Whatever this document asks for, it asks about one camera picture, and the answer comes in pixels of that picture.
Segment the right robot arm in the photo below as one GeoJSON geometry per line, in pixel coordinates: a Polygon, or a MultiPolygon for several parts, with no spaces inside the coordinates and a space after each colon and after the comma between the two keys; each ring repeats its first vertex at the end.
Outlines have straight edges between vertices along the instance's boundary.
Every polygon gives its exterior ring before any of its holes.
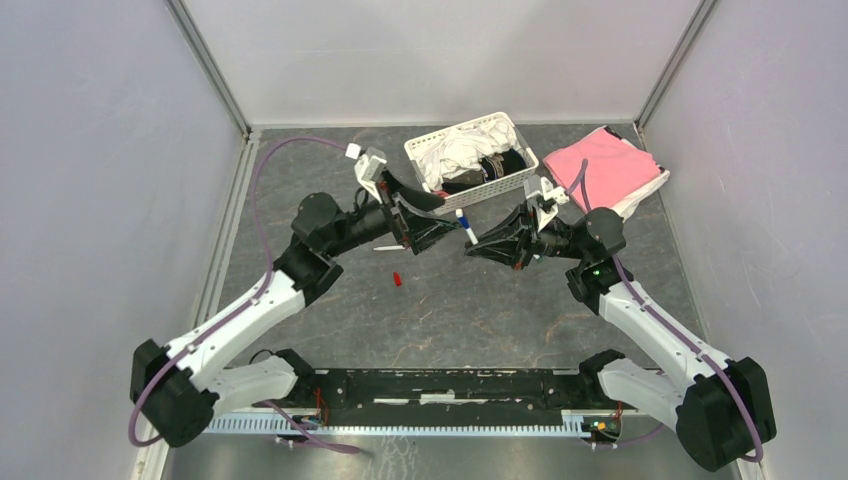
{"type": "Polygon", "coordinates": [[[573,298],[630,338],[659,367],[643,369],[607,350],[580,365],[580,400],[591,408],[630,405],[673,430],[684,451],[715,472],[737,460],[758,463],[777,434],[768,379],[752,358],[735,360],[686,329],[646,292],[617,254],[626,245],[623,220],[595,208],[574,224],[546,225],[528,203],[477,240],[470,257],[515,270],[535,256],[568,258],[573,298]]]}

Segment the blue marker cap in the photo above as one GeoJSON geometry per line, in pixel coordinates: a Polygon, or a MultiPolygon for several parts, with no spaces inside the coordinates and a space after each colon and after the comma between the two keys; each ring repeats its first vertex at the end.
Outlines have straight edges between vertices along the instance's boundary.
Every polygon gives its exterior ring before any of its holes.
{"type": "Polygon", "coordinates": [[[464,211],[463,211],[462,209],[456,209],[456,210],[455,210],[455,215],[456,215],[456,217],[457,217],[457,219],[458,219],[459,223],[462,225],[462,227],[463,227],[463,228],[468,228],[468,227],[469,227],[468,219],[467,219],[467,217],[465,216],[464,211]]]}

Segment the white marker pen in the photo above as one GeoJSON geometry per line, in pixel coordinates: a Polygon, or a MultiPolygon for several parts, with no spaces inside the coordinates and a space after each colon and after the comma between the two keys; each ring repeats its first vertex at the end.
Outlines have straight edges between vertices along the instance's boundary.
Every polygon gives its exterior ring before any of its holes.
{"type": "Polygon", "coordinates": [[[477,236],[475,235],[473,229],[471,227],[465,227],[464,230],[465,230],[471,244],[477,245],[479,243],[479,240],[478,240],[477,236]]]}

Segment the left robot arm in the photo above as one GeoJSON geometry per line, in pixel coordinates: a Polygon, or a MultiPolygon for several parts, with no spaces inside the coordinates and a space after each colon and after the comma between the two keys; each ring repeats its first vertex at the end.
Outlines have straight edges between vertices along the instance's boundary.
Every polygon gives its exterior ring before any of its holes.
{"type": "Polygon", "coordinates": [[[231,361],[324,295],[343,273],[338,256],[385,235],[420,254],[461,227],[456,219],[435,215],[443,198],[414,190],[388,171],[362,188],[373,198],[350,211],[326,192],[305,196],[291,224],[289,245],[269,259],[253,286],[167,344],[149,339],[135,349],[130,380],[134,407],[128,424],[132,445],[165,441],[181,447],[217,418],[264,401],[306,405],[314,381],[296,354],[273,354],[237,368],[231,361]]]}

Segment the white plastic basket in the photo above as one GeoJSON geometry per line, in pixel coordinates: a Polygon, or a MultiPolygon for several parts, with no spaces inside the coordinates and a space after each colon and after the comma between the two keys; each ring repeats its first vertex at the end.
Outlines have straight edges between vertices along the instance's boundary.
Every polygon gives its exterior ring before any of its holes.
{"type": "Polygon", "coordinates": [[[520,188],[540,161],[504,112],[442,128],[405,142],[418,183],[451,214],[520,188]]]}

